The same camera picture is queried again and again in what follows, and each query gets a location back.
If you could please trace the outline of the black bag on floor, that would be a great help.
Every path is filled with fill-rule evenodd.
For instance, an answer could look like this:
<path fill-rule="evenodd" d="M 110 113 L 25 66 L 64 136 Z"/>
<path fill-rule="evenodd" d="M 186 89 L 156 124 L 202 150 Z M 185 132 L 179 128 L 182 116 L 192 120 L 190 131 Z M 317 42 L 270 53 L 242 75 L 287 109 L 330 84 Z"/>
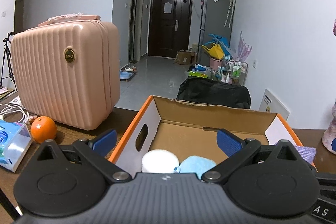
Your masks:
<path fill-rule="evenodd" d="M 246 87 L 192 76 L 180 84 L 176 99 L 237 109 L 251 107 L 251 97 Z"/>

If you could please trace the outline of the blue tissue pack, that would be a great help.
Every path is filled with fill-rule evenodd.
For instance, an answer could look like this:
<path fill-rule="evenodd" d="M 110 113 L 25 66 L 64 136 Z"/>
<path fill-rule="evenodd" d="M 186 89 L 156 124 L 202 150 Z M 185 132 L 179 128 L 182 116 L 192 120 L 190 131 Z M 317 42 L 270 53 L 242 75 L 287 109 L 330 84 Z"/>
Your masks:
<path fill-rule="evenodd" d="M 22 123 L 1 120 L 0 130 L 1 166 L 15 173 L 33 138 L 27 126 Z"/>

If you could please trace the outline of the orange fruit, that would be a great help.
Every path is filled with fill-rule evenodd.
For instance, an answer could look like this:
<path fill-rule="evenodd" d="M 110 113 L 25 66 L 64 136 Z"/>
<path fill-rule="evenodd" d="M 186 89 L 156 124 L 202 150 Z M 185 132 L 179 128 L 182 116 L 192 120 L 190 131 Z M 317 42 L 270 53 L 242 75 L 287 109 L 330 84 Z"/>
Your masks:
<path fill-rule="evenodd" d="M 55 139 L 56 133 L 56 124 L 50 117 L 40 116 L 31 124 L 31 135 L 37 143 L 43 143 L 47 139 Z"/>

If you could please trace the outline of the pink ribbed suitcase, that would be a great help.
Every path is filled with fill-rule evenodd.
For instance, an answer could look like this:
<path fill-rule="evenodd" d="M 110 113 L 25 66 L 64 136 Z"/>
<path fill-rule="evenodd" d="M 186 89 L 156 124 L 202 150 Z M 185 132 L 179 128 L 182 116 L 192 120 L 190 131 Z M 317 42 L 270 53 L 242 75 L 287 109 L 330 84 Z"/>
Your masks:
<path fill-rule="evenodd" d="M 18 33 L 14 79 L 30 112 L 83 130 L 96 129 L 120 98 L 117 27 L 84 18 Z"/>

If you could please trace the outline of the dark brown door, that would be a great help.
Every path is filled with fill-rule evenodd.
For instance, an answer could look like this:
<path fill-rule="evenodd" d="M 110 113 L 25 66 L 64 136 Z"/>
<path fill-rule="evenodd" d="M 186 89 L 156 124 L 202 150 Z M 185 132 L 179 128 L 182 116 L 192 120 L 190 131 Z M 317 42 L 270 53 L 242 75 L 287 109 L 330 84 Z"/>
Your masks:
<path fill-rule="evenodd" d="M 193 0 L 151 0 L 149 56 L 174 58 L 189 48 Z"/>

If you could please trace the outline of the grey refrigerator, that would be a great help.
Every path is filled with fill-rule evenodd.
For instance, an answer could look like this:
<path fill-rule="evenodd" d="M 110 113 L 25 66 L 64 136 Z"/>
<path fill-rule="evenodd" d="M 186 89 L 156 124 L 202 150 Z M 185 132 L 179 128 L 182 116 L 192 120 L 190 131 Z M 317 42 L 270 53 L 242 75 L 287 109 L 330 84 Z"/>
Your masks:
<path fill-rule="evenodd" d="M 230 6 L 230 0 L 202 0 L 201 26 L 198 42 L 198 63 L 209 66 L 210 57 L 203 50 L 202 45 L 210 42 L 213 37 L 210 34 L 222 36 L 230 43 L 231 28 L 229 27 L 228 17 L 227 25 L 224 26 L 227 18 L 227 12 Z"/>

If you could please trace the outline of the white foam cylinder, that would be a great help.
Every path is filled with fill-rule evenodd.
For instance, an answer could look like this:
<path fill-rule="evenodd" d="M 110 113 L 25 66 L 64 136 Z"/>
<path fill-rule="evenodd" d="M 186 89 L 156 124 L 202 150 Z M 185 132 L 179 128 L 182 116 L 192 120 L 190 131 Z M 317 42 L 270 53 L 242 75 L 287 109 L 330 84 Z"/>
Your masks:
<path fill-rule="evenodd" d="M 143 173 L 174 173 L 179 167 L 178 158 L 170 151 L 154 149 L 142 157 Z"/>

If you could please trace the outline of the brown cardboard box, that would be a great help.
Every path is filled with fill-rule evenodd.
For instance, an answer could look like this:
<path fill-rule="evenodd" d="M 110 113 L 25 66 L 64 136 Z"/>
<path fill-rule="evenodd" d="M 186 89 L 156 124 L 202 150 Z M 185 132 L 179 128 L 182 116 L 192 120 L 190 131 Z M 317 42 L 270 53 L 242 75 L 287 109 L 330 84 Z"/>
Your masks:
<path fill-rule="evenodd" d="M 197 53 L 193 51 L 179 51 L 174 62 L 179 65 L 194 65 L 197 59 Z"/>

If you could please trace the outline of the pink textured vase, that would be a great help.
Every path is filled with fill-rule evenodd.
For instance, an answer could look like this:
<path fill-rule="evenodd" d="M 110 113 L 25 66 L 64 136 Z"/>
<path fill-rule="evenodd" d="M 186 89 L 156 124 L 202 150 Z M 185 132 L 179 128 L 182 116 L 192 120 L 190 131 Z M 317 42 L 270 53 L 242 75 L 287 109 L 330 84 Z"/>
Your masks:
<path fill-rule="evenodd" d="M 331 109 L 333 120 L 330 122 L 328 129 L 322 135 L 322 144 L 332 154 L 336 154 L 336 103 Z"/>

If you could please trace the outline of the light blue plush toy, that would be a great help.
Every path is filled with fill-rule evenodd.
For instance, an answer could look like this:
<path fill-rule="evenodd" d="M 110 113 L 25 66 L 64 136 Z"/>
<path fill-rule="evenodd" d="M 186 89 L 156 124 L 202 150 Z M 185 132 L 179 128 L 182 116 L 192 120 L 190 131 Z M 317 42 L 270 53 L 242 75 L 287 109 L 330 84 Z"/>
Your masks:
<path fill-rule="evenodd" d="M 216 163 L 200 156 L 189 156 L 179 166 L 175 167 L 174 173 L 195 173 L 200 180 L 202 175 L 216 166 Z"/>

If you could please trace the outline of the red orange cardboard box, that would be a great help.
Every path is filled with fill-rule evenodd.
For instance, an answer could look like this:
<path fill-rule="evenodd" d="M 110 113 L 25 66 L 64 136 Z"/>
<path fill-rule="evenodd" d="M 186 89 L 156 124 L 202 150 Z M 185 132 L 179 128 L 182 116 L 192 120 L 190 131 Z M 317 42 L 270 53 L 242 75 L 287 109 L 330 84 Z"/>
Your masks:
<path fill-rule="evenodd" d="M 109 161 L 131 176 L 142 171 L 142 157 L 152 149 L 170 151 L 179 161 L 201 156 L 219 164 L 227 158 L 217 145 L 219 129 L 262 144 L 274 145 L 287 139 L 293 145 L 302 145 L 280 114 L 149 96 Z"/>

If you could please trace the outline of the dried pink roses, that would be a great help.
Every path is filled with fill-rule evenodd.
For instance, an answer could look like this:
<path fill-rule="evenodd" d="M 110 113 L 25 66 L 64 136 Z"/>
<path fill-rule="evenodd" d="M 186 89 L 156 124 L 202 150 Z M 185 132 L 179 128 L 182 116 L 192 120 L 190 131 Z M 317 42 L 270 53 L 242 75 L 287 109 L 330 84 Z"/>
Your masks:
<path fill-rule="evenodd" d="M 333 34 L 334 36 L 336 36 L 336 20 L 334 21 L 334 25 L 333 25 Z"/>

